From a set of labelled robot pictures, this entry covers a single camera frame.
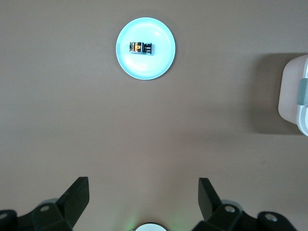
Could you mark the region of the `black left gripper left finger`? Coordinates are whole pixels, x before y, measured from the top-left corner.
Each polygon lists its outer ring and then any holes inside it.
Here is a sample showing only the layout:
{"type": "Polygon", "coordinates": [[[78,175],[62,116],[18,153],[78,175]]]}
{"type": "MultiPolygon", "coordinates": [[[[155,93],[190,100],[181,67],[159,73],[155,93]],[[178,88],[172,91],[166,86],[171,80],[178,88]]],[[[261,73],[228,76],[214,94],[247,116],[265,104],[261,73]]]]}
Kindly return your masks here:
{"type": "Polygon", "coordinates": [[[79,177],[55,202],[45,202],[18,216],[0,211],[2,231],[71,231],[90,201],[89,178],[79,177]]]}

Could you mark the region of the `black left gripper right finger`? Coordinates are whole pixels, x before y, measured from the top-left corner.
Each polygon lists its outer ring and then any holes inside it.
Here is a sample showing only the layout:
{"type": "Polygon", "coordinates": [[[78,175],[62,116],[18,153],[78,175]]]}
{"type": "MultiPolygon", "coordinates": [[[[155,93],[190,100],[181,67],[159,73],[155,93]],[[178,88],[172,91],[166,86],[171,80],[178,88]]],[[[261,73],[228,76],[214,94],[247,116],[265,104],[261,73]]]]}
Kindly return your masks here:
{"type": "Polygon", "coordinates": [[[283,215],[264,211],[256,218],[238,206],[224,203],[208,178],[198,181],[198,204],[203,220],[194,231],[294,231],[293,224],[283,215]]]}

